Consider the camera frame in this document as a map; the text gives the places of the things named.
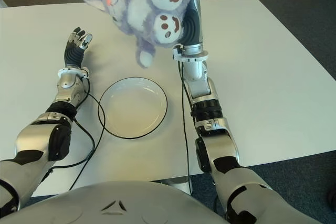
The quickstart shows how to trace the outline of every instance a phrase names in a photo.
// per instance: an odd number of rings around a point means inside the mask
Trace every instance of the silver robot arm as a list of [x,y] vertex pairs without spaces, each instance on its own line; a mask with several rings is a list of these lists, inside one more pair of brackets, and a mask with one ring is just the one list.
[[92,35],[84,34],[80,28],[70,34],[51,106],[19,133],[16,156],[0,161],[0,218],[22,207],[53,164],[69,153],[72,122],[85,98],[83,80],[89,75],[81,62]]
[[230,223],[319,223],[300,213],[252,170],[239,165],[238,149],[223,117],[213,81],[207,76],[203,50],[200,0],[190,0],[183,20],[181,45],[174,59],[191,103],[199,135],[196,151],[200,169],[210,173]]

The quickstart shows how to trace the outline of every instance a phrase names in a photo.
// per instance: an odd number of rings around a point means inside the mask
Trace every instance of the gray carpet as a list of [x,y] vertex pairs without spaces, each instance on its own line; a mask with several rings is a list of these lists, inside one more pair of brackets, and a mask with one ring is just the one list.
[[[8,6],[23,6],[81,0],[4,1]],[[260,1],[336,79],[336,0]],[[323,223],[336,223],[336,215],[326,202],[327,189],[336,183],[336,152],[255,166],[252,169],[298,210]],[[212,208],[216,193],[210,176],[193,176],[192,181],[193,196]]]

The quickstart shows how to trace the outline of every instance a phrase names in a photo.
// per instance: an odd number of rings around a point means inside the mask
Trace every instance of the table surface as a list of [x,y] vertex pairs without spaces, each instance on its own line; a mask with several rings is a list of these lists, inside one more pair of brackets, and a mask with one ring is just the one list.
[[[250,166],[336,149],[336,82],[307,49],[259,0],[201,0],[208,72],[223,114]],[[105,133],[76,187],[108,180],[157,180],[185,176],[181,82],[171,49],[158,48],[153,66],[135,61],[135,38],[118,31],[111,18],[84,4],[0,9],[2,96],[0,159],[14,156],[17,134],[49,107],[70,31],[93,34],[83,66],[92,94],[100,98],[112,83],[132,76],[157,82],[165,91],[167,115],[149,135],[123,140]],[[97,140],[97,105],[88,99],[78,121]],[[191,174],[198,174],[196,134],[187,116]],[[77,162],[90,150],[89,139],[73,127],[69,155],[57,165]],[[61,193],[81,166],[56,170],[34,195]]]

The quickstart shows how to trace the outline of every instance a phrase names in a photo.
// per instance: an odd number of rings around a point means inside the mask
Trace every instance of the plush toy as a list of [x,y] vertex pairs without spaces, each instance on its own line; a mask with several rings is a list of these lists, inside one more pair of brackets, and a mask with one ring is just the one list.
[[126,34],[137,38],[136,58],[151,65],[154,46],[172,47],[182,37],[181,21],[189,0],[84,0],[112,16]]

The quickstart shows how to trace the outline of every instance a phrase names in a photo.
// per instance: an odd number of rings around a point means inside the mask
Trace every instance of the plate rim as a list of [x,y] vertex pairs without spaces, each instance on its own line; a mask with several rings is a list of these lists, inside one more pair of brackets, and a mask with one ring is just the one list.
[[[154,83],[155,83],[155,84],[162,90],[162,92],[163,92],[163,94],[164,94],[164,97],[165,97],[165,100],[166,100],[166,108],[165,108],[164,115],[163,115],[161,121],[158,123],[158,125],[157,125],[154,129],[152,129],[151,131],[147,132],[146,134],[143,134],[143,135],[140,135],[140,136],[136,136],[136,137],[124,137],[124,136],[118,136],[118,135],[112,133],[111,131],[109,131],[109,130],[106,128],[106,126],[103,125],[103,122],[102,122],[102,120],[101,120],[101,118],[100,118],[100,112],[99,112],[100,110],[99,110],[99,107],[101,107],[101,109],[103,109],[103,106],[101,105],[101,99],[103,98],[104,94],[110,89],[110,87],[112,87],[113,85],[117,84],[117,83],[120,82],[120,81],[123,81],[123,80],[126,80],[126,79],[132,79],[132,78],[140,78],[140,79],[145,79],[145,80],[147,80],[147,81],[154,82]],[[148,78],[145,78],[145,77],[132,76],[132,77],[126,77],[126,78],[120,79],[120,80],[114,82],[113,84],[109,85],[109,86],[104,90],[103,94],[101,95],[101,97],[100,97],[100,99],[99,99],[98,109],[97,109],[97,110],[98,110],[98,118],[99,118],[100,125],[101,125],[101,126],[103,127],[103,129],[104,129],[105,131],[107,131],[109,134],[111,134],[112,136],[118,137],[118,138],[122,138],[122,139],[138,139],[138,138],[147,136],[148,134],[152,133],[153,131],[155,131],[155,130],[161,125],[161,123],[163,122],[163,119],[165,119],[165,117],[166,117],[166,115],[167,115],[167,111],[168,111],[168,99],[167,99],[167,95],[166,95],[166,93],[164,92],[163,88],[162,88],[158,83],[156,83],[155,81],[153,81],[153,80],[151,80],[151,79],[148,79]]]

